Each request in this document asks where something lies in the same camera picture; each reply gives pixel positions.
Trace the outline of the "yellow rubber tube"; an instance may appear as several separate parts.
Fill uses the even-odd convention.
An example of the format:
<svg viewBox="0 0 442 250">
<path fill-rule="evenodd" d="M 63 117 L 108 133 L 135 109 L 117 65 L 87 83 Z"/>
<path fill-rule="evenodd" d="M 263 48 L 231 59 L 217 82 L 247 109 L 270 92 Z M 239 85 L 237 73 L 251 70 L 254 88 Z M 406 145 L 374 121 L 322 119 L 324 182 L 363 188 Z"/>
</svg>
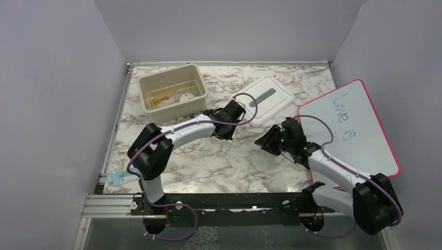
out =
<svg viewBox="0 0 442 250">
<path fill-rule="evenodd" d="M 167 92 L 154 96 L 150 99 L 150 107 L 151 109 L 158 109 L 175 103 L 179 103 L 179 96 L 182 94 L 184 93 Z"/>
</svg>

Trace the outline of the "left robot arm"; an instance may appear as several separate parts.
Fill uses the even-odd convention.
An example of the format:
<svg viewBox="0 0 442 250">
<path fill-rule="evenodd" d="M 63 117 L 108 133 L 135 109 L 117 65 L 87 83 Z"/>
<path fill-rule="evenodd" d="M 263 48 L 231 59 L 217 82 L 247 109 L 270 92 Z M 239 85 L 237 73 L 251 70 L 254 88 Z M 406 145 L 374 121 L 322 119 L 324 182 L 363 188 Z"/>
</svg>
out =
<svg viewBox="0 0 442 250">
<path fill-rule="evenodd" d="M 236 101 L 224 108 L 208 109 L 195 118 L 177 125 L 159 127 L 149 123 L 130 146 L 127 155 L 145 196 L 144 207 L 157 214 L 164 207 L 165 195 L 161 174 L 164 172 L 173 150 L 201 138 L 216 137 L 232 140 L 236 126 L 241 122 L 245 109 Z"/>
</svg>

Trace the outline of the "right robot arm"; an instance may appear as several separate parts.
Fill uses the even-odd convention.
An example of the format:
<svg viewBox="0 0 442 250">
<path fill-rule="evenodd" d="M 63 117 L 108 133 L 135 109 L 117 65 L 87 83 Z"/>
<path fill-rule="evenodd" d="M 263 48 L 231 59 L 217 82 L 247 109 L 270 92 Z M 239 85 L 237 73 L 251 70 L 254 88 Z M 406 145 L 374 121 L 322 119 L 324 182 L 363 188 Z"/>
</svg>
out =
<svg viewBox="0 0 442 250">
<path fill-rule="evenodd" d="M 326 207 L 354 219 L 355 224 L 369 235 L 401 223 L 403 209 L 390 179 L 383 173 L 369 175 L 325 149 L 333 139 L 319 145 L 309 142 L 297 117 L 287 117 L 281 125 L 273 125 L 254 143 L 262 150 L 279 156 L 288 153 L 294 163 L 321 173 L 340 186 L 340 190 L 315 182 L 305 188 L 301 206 L 308 212 Z"/>
</svg>

